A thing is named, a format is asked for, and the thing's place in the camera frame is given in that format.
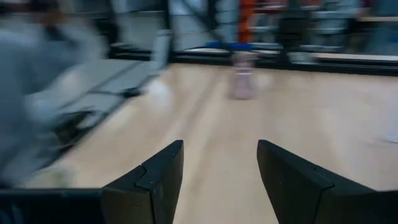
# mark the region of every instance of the metal frame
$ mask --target metal frame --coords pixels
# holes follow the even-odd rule
[[[206,16],[201,15],[186,0],[181,0],[190,10],[199,22],[207,29],[209,34],[220,42],[220,45],[226,50],[226,53],[207,53],[207,52],[179,52],[175,50],[175,26],[173,25],[172,15],[170,13],[170,0],[159,1],[160,8],[163,10],[164,28],[172,31],[170,39],[169,63],[195,63],[205,65],[224,65],[230,66],[231,54],[234,50],[229,47],[223,38],[210,29],[210,22]],[[112,58],[150,60],[150,50],[132,50],[125,54],[120,54]],[[345,73],[359,75],[382,75],[398,76],[398,62],[388,60],[360,60],[360,59],[342,59],[342,58],[315,58],[314,65],[306,64],[286,64],[277,63],[277,54],[260,54],[255,63],[257,68],[272,68],[279,70],[297,70],[306,72],[329,72]]]

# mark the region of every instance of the bowling pin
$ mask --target bowling pin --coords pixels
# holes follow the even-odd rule
[[[249,100],[254,97],[254,88],[251,81],[251,67],[253,55],[238,52],[233,56],[234,74],[231,95],[237,100]]]

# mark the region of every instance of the wooden lane surface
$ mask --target wooden lane surface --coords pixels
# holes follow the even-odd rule
[[[358,19],[361,22],[398,22],[397,16],[364,16]]]
[[[256,69],[255,100],[228,98],[228,67],[172,65],[57,165],[101,187],[176,139],[183,184],[174,223],[277,223],[258,139],[374,189],[398,189],[398,147],[380,138],[398,79]]]
[[[191,49],[189,52],[207,52],[207,53],[223,53],[223,49]],[[255,50],[260,54],[277,54],[275,50]],[[362,54],[334,54],[334,53],[311,53],[317,58],[333,58],[333,59],[355,59],[355,60],[385,60],[398,61],[398,56],[395,55],[362,55]]]

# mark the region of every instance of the bowling lane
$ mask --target bowling lane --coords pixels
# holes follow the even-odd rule
[[[75,174],[74,187],[101,187],[120,177],[190,127],[216,74],[225,68],[172,65],[57,163]]]
[[[228,98],[228,67],[172,65],[57,165],[101,187],[176,139],[183,182],[174,223],[277,223],[258,139],[374,189],[398,189],[398,148],[381,139],[398,79],[256,69],[257,96]]]

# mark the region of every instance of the blurred person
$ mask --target blurred person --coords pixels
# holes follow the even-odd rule
[[[362,9],[359,16],[368,16],[374,6],[374,0],[362,0]]]
[[[4,2],[0,2],[0,18],[3,18],[7,14],[7,7]]]
[[[361,11],[361,0],[324,0],[320,11],[314,12],[317,22],[316,45],[329,45],[344,50],[347,33]]]
[[[79,46],[64,31],[64,16],[52,0],[31,0],[37,23],[28,37],[0,28],[0,187],[24,185],[58,157],[60,144],[37,122],[26,96],[43,90],[77,63]]]

